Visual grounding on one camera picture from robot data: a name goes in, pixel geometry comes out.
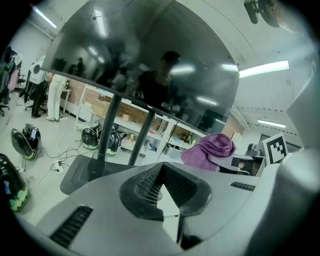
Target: ceiling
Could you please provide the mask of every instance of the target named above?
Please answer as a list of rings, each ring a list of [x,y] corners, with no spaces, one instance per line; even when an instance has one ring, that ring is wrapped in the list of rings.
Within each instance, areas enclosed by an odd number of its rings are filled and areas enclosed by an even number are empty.
[[[47,0],[38,8],[57,25],[64,23],[88,0]],[[290,70],[240,79],[234,106],[250,127],[268,136],[284,132],[288,142],[302,146],[299,134],[286,114],[311,74],[311,47],[299,33],[269,26],[261,16],[252,24],[244,0],[178,0],[201,17],[220,37],[239,70],[288,60]],[[285,129],[259,125],[257,120],[285,124]]]

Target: white pants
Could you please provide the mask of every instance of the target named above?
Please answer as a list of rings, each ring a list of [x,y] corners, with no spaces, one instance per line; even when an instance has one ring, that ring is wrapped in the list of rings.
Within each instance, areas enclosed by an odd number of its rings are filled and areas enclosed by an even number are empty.
[[[48,94],[48,118],[59,119],[60,97],[64,85],[59,81],[52,81]]]

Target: black pole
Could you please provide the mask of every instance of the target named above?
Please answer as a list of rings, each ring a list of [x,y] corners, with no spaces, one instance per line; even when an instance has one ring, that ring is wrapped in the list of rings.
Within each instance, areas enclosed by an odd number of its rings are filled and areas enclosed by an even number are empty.
[[[122,97],[114,94],[112,97],[109,109],[105,115],[103,128],[101,131],[101,138],[99,142],[99,150],[98,150],[98,160],[100,161],[105,161],[108,141],[109,141],[109,137],[112,130],[112,125],[114,124],[117,110],[121,103],[121,99]]]
[[[152,121],[154,120],[155,114],[156,114],[155,112],[149,110],[149,113],[146,116],[144,124],[141,127],[141,131],[139,132],[138,139],[136,140],[135,145],[133,147],[133,150],[132,150],[128,165],[130,165],[130,166],[134,166],[135,165],[136,160],[137,160],[137,158],[139,156],[140,150],[141,150],[141,148],[142,148],[142,146],[143,146],[143,144],[145,142],[145,139],[146,139],[146,137],[148,135],[150,126],[152,124]]]

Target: black helmet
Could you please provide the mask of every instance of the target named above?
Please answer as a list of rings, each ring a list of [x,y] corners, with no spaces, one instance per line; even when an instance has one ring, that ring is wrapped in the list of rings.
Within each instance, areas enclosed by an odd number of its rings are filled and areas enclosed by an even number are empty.
[[[99,145],[101,130],[100,125],[91,128],[85,128],[81,133],[81,141],[88,149],[96,149]]]
[[[106,155],[108,157],[114,157],[121,144],[120,136],[116,131],[112,131],[108,140]]]
[[[41,147],[41,135],[38,128],[27,123],[22,132],[17,129],[11,131],[11,142],[14,149],[27,160],[35,159]]]
[[[9,158],[1,153],[0,177],[10,208],[15,212],[21,210],[30,197],[28,186]]]

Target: purple cloth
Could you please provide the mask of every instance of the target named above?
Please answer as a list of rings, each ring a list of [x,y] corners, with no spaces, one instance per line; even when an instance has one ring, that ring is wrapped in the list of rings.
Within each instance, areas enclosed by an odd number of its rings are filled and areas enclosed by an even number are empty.
[[[218,165],[208,160],[208,155],[218,158],[231,156],[236,150],[233,141],[223,133],[213,133],[199,139],[194,145],[181,153],[181,159],[187,166],[216,171]]]

